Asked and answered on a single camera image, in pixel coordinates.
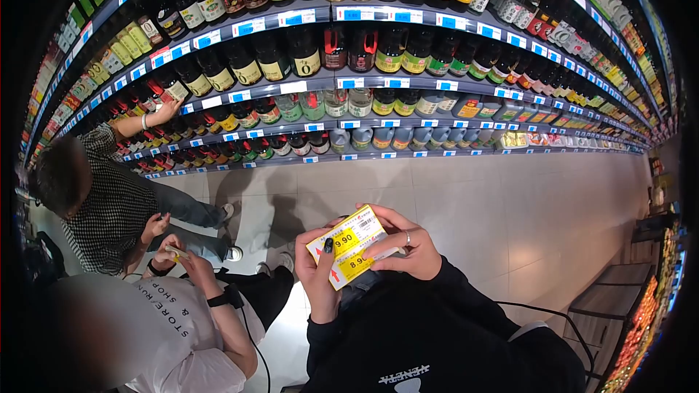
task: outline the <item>plastic jug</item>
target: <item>plastic jug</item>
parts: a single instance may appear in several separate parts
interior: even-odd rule
[[[447,137],[449,136],[450,131],[450,127],[436,127],[432,131],[432,137],[430,138],[430,141],[425,144],[425,148],[429,149],[430,151],[434,151],[436,148],[441,146],[442,143],[447,141]]]
[[[352,147],[357,151],[365,151],[371,143],[372,134],[370,127],[357,127],[352,131]]]
[[[386,149],[391,144],[395,129],[395,127],[375,127],[371,144],[376,149]]]
[[[460,118],[473,118],[483,108],[481,95],[467,92],[461,95],[459,101],[451,108],[451,115]]]
[[[452,127],[446,141],[442,143],[442,147],[445,149],[453,149],[457,147],[457,143],[461,141],[463,136],[466,134],[466,131],[467,129],[465,127]]]
[[[413,151],[423,151],[425,149],[425,144],[432,138],[433,127],[416,127],[412,130],[412,141],[410,142],[410,148]]]
[[[410,144],[410,140],[412,140],[412,128],[397,127],[394,131],[394,140],[391,143],[391,147],[397,151],[405,151],[407,145]]]

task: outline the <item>person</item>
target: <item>person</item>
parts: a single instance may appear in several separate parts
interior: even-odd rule
[[[311,306],[302,392],[585,390],[582,362],[544,322],[515,324],[437,252],[424,228],[371,208],[389,235],[362,257],[403,246],[407,254],[373,263],[381,279],[349,306],[328,280],[333,244],[317,265],[305,247],[327,227],[296,238],[296,274]]]
[[[187,193],[155,183],[116,164],[110,155],[116,144],[145,128],[162,125],[181,101],[166,101],[156,112],[103,124],[74,138],[66,135],[49,144],[29,174],[29,189],[62,220],[66,239],[85,272],[130,274],[146,250],[158,249],[162,239],[177,234],[190,249],[210,261],[242,257],[242,251],[216,237],[168,225],[166,232],[142,239],[144,228],[161,217],[219,229],[233,215],[197,201]]]

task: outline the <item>woman's hand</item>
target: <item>woman's hand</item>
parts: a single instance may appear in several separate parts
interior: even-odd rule
[[[364,204],[356,204],[357,209],[362,206]],[[369,246],[362,258],[374,257],[391,248],[403,247],[407,250],[405,258],[380,259],[371,265],[371,269],[404,271],[422,281],[434,278],[442,268],[442,257],[437,252],[430,234],[417,223],[413,223],[397,213],[396,210],[374,204],[369,204],[369,206],[389,235]],[[410,233],[410,244],[407,244],[406,232]]]

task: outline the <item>white t-shirt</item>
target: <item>white t-shirt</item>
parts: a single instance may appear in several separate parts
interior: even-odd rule
[[[221,288],[226,284],[218,281]],[[134,283],[153,307],[162,314],[162,329],[169,334],[143,373],[127,383],[139,393],[234,393],[242,390],[245,374],[223,352],[223,339],[204,293],[190,281],[168,276]],[[245,302],[242,310],[250,335],[258,344],[264,327]],[[240,309],[238,317],[243,323]]]

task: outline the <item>plastic bottle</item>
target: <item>plastic bottle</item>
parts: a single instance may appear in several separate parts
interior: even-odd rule
[[[411,127],[397,127],[394,131],[394,139],[391,143],[391,147],[397,151],[405,151],[411,140]]]
[[[423,151],[425,150],[425,144],[432,138],[433,127],[416,127],[412,130],[412,141],[410,142],[410,148],[413,151]]]
[[[371,144],[378,150],[386,149],[391,144],[391,139],[395,133],[394,127],[376,127],[374,128],[374,138]]]
[[[371,143],[373,130],[370,127],[357,127],[352,130],[352,147],[357,151],[365,151]]]
[[[465,127],[452,127],[447,139],[442,143],[442,147],[445,149],[453,149],[457,147],[463,136],[466,135],[467,129]]]
[[[343,154],[347,150],[350,141],[350,133],[345,129],[330,130],[330,147],[333,152]]]
[[[442,143],[447,141],[450,132],[450,127],[439,126],[434,128],[430,141],[425,143],[425,148],[429,149],[430,151],[434,151],[436,148],[441,146]]]

